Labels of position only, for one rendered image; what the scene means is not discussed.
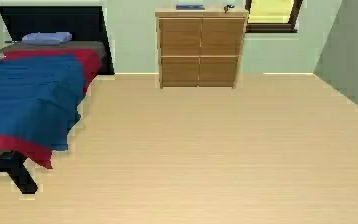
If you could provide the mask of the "wooden chest of drawers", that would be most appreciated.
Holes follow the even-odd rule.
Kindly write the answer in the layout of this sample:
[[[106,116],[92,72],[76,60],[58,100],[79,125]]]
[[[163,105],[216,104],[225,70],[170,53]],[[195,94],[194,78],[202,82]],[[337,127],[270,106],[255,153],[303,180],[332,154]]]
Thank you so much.
[[[248,11],[155,12],[159,83],[164,87],[235,87]]]

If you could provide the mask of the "blue book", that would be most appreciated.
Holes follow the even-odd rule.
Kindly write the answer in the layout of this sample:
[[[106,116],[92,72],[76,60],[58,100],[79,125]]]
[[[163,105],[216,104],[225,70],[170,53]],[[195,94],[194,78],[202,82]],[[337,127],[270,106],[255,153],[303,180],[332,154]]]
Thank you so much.
[[[202,4],[177,4],[176,10],[205,10]]]

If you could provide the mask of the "black bed with blue blanket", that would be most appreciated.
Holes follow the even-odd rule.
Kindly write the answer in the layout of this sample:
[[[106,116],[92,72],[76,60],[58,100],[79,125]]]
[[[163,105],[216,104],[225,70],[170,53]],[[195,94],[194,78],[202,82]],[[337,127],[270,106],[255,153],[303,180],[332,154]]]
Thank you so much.
[[[78,106],[98,75],[114,72],[103,10],[99,6],[2,6],[11,36],[0,49],[0,172],[24,194],[38,186],[24,163],[51,166],[68,148]],[[30,33],[69,32],[58,45],[22,42]]]

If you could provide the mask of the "dark framed window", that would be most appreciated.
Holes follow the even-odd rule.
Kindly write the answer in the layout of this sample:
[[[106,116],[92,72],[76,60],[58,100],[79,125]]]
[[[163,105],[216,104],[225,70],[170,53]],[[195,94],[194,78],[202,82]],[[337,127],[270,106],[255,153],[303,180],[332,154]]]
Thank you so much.
[[[245,0],[248,33],[296,33],[303,0]]]

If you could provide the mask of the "lavender pillow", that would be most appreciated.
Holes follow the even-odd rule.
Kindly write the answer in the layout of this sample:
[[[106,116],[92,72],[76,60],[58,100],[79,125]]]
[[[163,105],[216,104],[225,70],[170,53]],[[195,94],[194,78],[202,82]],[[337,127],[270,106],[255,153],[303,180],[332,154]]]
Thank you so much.
[[[22,42],[32,45],[58,45],[72,40],[69,32],[30,33],[22,38]]]

